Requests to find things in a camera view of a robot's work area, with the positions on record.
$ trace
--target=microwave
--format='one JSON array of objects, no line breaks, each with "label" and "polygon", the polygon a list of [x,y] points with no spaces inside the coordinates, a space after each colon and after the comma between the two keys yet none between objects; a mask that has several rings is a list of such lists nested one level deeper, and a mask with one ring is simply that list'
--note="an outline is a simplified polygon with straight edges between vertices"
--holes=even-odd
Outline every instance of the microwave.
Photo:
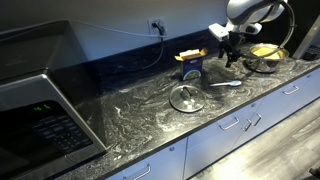
[{"label": "microwave", "polygon": [[45,179],[105,153],[75,108],[96,90],[84,62],[66,21],[2,35],[0,179]]}]

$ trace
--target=wooden floor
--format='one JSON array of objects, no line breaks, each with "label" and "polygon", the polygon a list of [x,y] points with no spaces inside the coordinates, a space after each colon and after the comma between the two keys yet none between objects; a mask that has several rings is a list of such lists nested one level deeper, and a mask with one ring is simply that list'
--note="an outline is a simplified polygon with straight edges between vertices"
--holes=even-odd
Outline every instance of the wooden floor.
[{"label": "wooden floor", "polygon": [[320,166],[320,99],[192,180],[313,180]]}]

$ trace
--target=cabinet handle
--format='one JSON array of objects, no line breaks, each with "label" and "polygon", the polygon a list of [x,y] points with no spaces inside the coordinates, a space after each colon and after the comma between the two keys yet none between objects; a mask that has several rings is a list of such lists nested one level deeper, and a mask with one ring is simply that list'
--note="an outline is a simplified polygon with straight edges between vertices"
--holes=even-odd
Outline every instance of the cabinet handle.
[{"label": "cabinet handle", "polygon": [[294,93],[294,92],[296,92],[296,91],[299,90],[299,87],[298,87],[298,86],[293,86],[293,87],[294,87],[294,90],[292,90],[292,91],[290,91],[290,92],[283,91],[283,93],[286,94],[286,95],[290,95],[290,94],[292,94],[292,93]]},{"label": "cabinet handle", "polygon": [[258,125],[258,123],[260,122],[260,120],[262,119],[262,116],[259,113],[256,113],[256,115],[259,117],[259,119],[257,120],[256,123],[252,124],[252,126],[256,126]]},{"label": "cabinet handle", "polygon": [[239,120],[238,118],[234,117],[234,119],[236,120],[236,122],[230,124],[229,126],[227,126],[227,127],[222,127],[222,126],[219,124],[219,127],[220,127],[222,130],[227,130],[227,129],[231,128],[232,126],[234,126],[234,125],[236,125],[236,124],[238,124],[238,123],[240,122],[240,120]]},{"label": "cabinet handle", "polygon": [[250,119],[247,119],[247,121],[249,122],[247,124],[247,126],[245,128],[240,127],[244,132],[248,131],[248,129],[250,128],[250,126],[252,125],[252,122],[250,121]]},{"label": "cabinet handle", "polygon": [[142,178],[143,176],[146,176],[147,174],[149,174],[151,172],[151,166],[148,164],[147,168],[148,168],[148,170],[146,172],[144,172],[143,174],[137,176],[136,178],[133,178],[133,180],[138,180],[138,179]]}]

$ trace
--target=granite countertop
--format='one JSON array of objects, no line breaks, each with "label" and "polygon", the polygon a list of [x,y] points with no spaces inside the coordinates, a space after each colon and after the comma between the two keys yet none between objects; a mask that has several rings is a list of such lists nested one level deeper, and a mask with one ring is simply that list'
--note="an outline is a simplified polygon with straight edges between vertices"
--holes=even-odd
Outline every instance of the granite countertop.
[{"label": "granite countertop", "polygon": [[[202,77],[184,82],[180,81],[179,64],[172,59],[143,71],[102,76],[98,81],[100,96],[77,108],[86,114],[107,153],[57,179],[105,179],[318,68],[320,59],[288,58],[272,74],[248,70],[243,59],[230,68],[225,64],[226,58],[206,56]],[[235,79],[242,85],[209,86]],[[172,108],[169,94],[179,85],[199,88],[206,96],[203,109],[183,113]]]}]

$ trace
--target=metal spoon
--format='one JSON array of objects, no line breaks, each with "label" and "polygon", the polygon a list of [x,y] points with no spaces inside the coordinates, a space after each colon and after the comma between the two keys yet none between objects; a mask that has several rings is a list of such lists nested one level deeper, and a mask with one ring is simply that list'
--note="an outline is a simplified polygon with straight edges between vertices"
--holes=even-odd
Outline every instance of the metal spoon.
[{"label": "metal spoon", "polygon": [[241,81],[231,81],[231,82],[225,82],[225,83],[210,84],[210,86],[239,86],[241,84],[242,84]]}]

